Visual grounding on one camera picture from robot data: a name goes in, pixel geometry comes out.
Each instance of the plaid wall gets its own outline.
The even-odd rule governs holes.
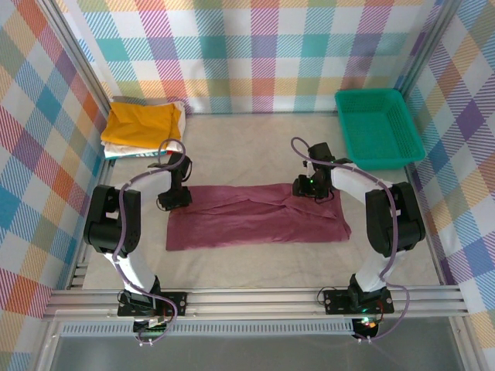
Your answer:
[[[105,119],[35,0],[0,0],[0,370],[26,369],[63,288]]]
[[[235,113],[331,111],[339,89],[393,87],[442,0],[58,2],[109,96]]]
[[[495,369],[495,1],[461,4],[408,102],[427,156],[412,167],[432,242]]]

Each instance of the folded maroon cloth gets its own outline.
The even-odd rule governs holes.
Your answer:
[[[193,202],[170,213],[168,251],[247,243],[348,240],[340,194],[322,204],[294,197],[291,184],[189,187]]]

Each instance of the green basket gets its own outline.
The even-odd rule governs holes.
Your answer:
[[[425,157],[398,91],[341,90],[335,100],[349,157],[360,168],[401,168]]]

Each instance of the vent grille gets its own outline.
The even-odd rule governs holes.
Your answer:
[[[322,335],[353,333],[351,320],[191,321],[175,324],[176,335]]]
[[[132,334],[132,322],[67,322],[64,336],[120,336]]]
[[[67,322],[64,336],[124,336],[132,334],[132,322]],[[181,320],[170,335],[346,335],[353,334],[351,319],[278,321]]]

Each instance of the folded yellow towel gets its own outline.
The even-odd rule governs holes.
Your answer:
[[[168,138],[180,140],[180,110],[174,104],[140,106],[139,104],[110,103],[107,127],[102,141],[117,145],[158,148]]]

